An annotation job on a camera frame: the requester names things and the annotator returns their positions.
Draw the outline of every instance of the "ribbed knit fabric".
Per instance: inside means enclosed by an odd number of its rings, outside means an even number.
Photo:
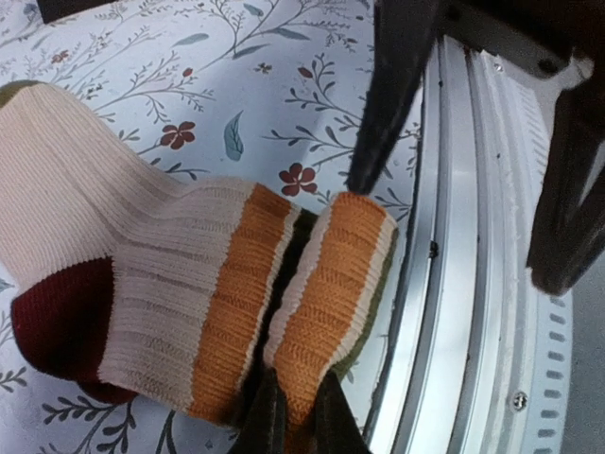
[[[0,258],[22,293],[26,359],[89,390],[96,368],[97,383],[231,422],[295,226],[308,237],[314,216],[256,183],[177,183],[56,87],[5,98]],[[52,336],[52,322],[66,331],[43,345],[32,332]]]
[[[288,452],[308,452],[321,380],[341,361],[350,365],[365,342],[396,237],[396,221],[353,194],[340,194],[320,215],[264,353],[287,398]]]

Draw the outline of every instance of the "floral pattern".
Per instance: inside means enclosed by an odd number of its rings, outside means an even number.
[[[133,152],[183,182],[229,174],[318,212],[344,188],[365,103],[372,8],[349,0],[121,0],[45,26],[35,2],[0,2],[0,84],[76,96]],[[421,103],[372,196],[405,231]],[[363,428],[389,343],[406,235],[374,329],[343,381]],[[235,433],[137,397],[105,405],[20,356],[0,263],[0,451],[224,453]]]

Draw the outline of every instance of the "white floral surface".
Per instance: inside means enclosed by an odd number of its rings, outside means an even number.
[[[175,178],[242,176],[317,212],[343,190],[372,69],[371,12],[365,0],[131,0],[44,26],[35,2],[3,0],[0,84],[68,89]],[[371,338],[343,383],[361,427],[403,260],[421,102],[373,195],[402,234]],[[0,278],[1,453],[227,451],[228,429],[143,397],[100,404],[34,371],[11,335],[15,288]]]

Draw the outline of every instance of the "gray background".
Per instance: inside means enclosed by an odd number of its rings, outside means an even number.
[[[586,65],[573,62],[554,79],[534,79],[512,64],[507,74],[531,88],[538,97],[544,121],[552,133],[554,103],[561,89],[589,74]],[[605,163],[601,148],[594,174]],[[574,348],[571,395],[562,454],[605,453],[605,254],[584,275],[574,292]]]

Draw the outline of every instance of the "floral tablecloth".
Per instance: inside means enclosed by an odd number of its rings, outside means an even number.
[[[0,84],[38,79],[66,88],[174,178],[242,176],[316,212],[343,189],[371,69],[366,0],[131,0],[50,26],[35,2],[0,1]],[[403,232],[421,102],[418,95],[373,194]],[[371,338],[343,383],[361,428],[405,237]],[[12,339],[11,282],[0,270],[0,453],[226,452],[229,429],[143,397],[101,404],[34,371]]]

